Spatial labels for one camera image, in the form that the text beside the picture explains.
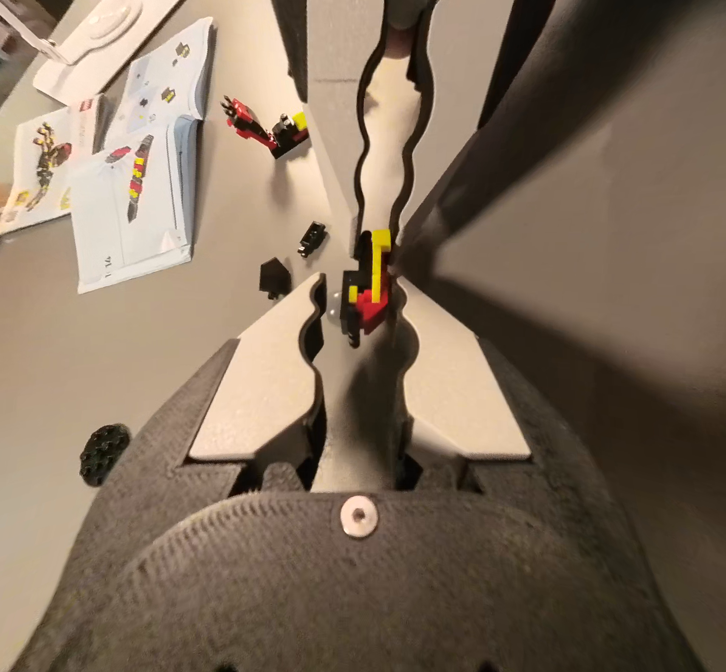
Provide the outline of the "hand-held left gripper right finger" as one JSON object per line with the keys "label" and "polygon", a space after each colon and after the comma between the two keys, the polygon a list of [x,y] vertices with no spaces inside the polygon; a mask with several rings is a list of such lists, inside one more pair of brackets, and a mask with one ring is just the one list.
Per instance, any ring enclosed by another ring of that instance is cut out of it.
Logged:
{"label": "hand-held left gripper right finger", "polygon": [[408,279],[398,279],[396,329],[406,345],[398,392],[397,488],[424,470],[528,462],[532,451],[478,336]]}

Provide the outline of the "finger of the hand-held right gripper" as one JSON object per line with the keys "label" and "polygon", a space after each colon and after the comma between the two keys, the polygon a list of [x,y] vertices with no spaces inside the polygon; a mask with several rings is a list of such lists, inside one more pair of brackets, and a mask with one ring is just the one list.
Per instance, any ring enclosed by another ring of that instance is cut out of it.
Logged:
{"label": "finger of the hand-held right gripper", "polygon": [[349,256],[365,212],[364,98],[383,54],[384,16],[385,0],[306,0],[305,114],[330,205],[330,232]]}
{"label": "finger of the hand-held right gripper", "polygon": [[437,0],[415,51],[420,110],[404,145],[404,184],[391,214],[396,245],[424,221],[435,187],[477,131],[515,0]]}

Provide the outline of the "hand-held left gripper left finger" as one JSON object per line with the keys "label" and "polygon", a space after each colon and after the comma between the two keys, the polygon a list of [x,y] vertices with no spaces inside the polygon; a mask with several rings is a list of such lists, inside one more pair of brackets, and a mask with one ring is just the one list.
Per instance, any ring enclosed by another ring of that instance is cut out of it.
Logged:
{"label": "hand-held left gripper left finger", "polygon": [[240,462],[254,480],[287,464],[312,489],[325,444],[322,377],[326,276],[316,272],[238,337],[188,452],[202,464]]}

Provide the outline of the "small black yellow lego assembly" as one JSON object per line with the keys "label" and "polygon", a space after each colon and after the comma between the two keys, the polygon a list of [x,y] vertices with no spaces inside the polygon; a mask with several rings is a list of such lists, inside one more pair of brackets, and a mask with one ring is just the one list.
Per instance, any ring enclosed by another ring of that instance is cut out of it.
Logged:
{"label": "small black yellow lego assembly", "polygon": [[361,336],[371,334],[386,317],[391,249],[389,229],[361,232],[353,253],[357,268],[343,272],[339,321],[352,348],[358,348]]}

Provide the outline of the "long red yellow lego assembly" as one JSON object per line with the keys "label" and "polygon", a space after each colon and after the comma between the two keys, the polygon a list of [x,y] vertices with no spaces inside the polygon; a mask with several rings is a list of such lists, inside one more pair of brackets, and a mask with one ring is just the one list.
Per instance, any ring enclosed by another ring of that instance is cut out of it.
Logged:
{"label": "long red yellow lego assembly", "polygon": [[252,109],[238,99],[224,95],[221,106],[227,125],[238,136],[262,144],[275,159],[284,157],[309,140],[310,133],[303,112],[292,117],[281,114],[278,122],[268,130],[260,124]]}

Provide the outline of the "black lego slope piece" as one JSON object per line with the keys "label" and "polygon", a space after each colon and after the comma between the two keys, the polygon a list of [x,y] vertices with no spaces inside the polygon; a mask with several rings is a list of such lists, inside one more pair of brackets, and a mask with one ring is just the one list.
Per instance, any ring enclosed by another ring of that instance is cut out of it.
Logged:
{"label": "black lego slope piece", "polygon": [[259,290],[276,301],[292,291],[292,276],[283,262],[274,257],[263,262],[259,270]]}

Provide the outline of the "black round lego plate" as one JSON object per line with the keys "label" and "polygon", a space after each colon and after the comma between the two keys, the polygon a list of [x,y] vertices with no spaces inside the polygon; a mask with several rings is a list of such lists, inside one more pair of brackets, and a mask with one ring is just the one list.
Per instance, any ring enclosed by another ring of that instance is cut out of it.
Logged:
{"label": "black round lego plate", "polygon": [[129,428],[122,423],[106,424],[90,435],[79,456],[79,476],[86,486],[104,484],[131,440]]}

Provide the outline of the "black lego clip piece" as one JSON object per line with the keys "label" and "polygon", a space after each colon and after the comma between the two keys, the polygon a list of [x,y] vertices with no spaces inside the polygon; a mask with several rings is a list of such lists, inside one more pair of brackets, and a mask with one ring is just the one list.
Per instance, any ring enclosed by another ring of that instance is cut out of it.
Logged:
{"label": "black lego clip piece", "polygon": [[297,253],[303,259],[307,259],[321,247],[326,236],[326,226],[318,221],[313,221],[300,239]]}

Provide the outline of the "person's right hand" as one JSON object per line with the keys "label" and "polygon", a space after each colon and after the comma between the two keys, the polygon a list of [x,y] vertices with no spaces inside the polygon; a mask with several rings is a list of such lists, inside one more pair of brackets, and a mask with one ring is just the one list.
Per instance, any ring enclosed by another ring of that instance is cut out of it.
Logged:
{"label": "person's right hand", "polygon": [[417,49],[421,23],[422,14],[408,28],[399,29],[389,23],[386,24],[383,57],[389,60],[409,60]]}

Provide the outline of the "open instruction booklet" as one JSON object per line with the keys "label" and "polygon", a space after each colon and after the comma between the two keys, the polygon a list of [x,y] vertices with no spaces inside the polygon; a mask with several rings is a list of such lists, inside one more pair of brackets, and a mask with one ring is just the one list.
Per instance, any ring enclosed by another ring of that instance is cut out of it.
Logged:
{"label": "open instruction booklet", "polygon": [[215,29],[200,18],[134,60],[103,146],[71,173],[79,294],[191,260]]}

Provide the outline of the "closed instruction booklet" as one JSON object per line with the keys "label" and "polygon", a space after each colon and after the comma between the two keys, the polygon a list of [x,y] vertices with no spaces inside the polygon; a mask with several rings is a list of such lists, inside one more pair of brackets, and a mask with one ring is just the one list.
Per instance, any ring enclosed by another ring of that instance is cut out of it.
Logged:
{"label": "closed instruction booklet", "polygon": [[105,102],[96,94],[19,124],[2,235],[70,214],[76,174],[102,141]]}

